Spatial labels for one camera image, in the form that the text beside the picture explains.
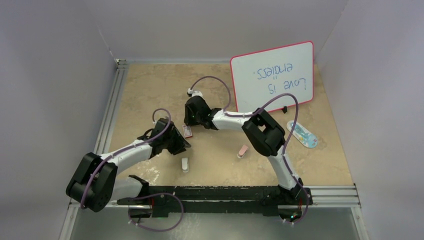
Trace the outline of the pink and white stapler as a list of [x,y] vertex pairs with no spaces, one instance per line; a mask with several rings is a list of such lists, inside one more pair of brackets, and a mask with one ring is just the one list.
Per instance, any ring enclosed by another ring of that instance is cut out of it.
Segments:
[[247,146],[247,145],[243,145],[241,148],[240,148],[240,150],[238,151],[238,153],[237,153],[237,157],[239,158],[239,159],[242,159],[245,155],[246,155],[246,153],[248,152],[248,150],[249,150],[249,147]]

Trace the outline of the red staple box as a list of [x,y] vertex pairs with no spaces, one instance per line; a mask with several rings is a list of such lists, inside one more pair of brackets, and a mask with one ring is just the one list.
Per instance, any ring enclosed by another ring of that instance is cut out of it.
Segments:
[[183,135],[184,135],[184,138],[191,138],[192,136],[193,136],[193,133],[192,133],[192,130],[191,130],[191,127],[190,126],[188,126],[188,125],[183,125],[182,126],[183,127]]

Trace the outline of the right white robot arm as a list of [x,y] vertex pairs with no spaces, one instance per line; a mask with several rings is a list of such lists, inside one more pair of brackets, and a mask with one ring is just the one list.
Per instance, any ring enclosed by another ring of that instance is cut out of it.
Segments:
[[205,129],[242,131],[253,148],[270,162],[280,188],[282,200],[288,204],[302,199],[311,199],[299,175],[291,169],[286,152],[290,135],[285,138],[285,130],[263,108],[256,112],[233,113],[227,115],[224,109],[210,108],[201,95],[189,94],[184,105],[184,123],[187,126],[201,125]]

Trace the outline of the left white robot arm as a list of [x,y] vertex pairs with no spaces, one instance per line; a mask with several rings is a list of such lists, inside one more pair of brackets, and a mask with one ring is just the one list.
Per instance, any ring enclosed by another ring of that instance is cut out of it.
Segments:
[[149,191],[139,177],[130,176],[122,184],[117,175],[124,170],[166,150],[171,155],[185,152],[191,144],[183,137],[173,121],[160,118],[132,143],[118,150],[97,155],[85,154],[70,179],[65,193],[79,202],[82,209],[97,213],[114,200],[130,198],[138,205],[146,203]]

